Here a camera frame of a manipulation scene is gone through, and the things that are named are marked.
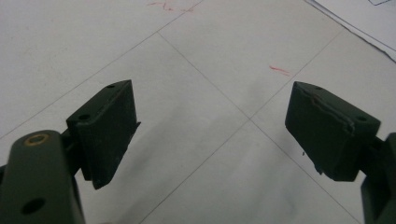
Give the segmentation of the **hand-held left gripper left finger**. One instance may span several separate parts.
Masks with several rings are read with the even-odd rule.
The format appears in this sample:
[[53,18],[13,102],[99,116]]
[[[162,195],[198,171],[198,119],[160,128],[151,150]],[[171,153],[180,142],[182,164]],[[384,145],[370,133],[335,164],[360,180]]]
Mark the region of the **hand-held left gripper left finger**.
[[131,80],[109,84],[74,112],[66,124],[85,161],[82,172],[95,189],[114,177],[134,133],[137,121]]

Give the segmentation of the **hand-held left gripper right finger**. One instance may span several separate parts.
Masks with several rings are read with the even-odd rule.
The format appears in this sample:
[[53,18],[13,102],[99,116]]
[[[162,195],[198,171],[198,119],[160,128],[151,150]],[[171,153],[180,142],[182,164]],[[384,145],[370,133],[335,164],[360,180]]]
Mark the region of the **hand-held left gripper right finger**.
[[361,151],[374,142],[380,121],[319,86],[296,81],[285,126],[319,173],[352,182]]

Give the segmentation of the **white paper sheet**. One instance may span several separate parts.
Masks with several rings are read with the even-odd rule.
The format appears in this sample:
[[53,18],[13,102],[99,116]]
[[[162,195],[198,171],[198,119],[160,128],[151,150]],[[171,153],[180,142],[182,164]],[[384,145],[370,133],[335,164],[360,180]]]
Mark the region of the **white paper sheet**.
[[396,63],[396,0],[305,0]]

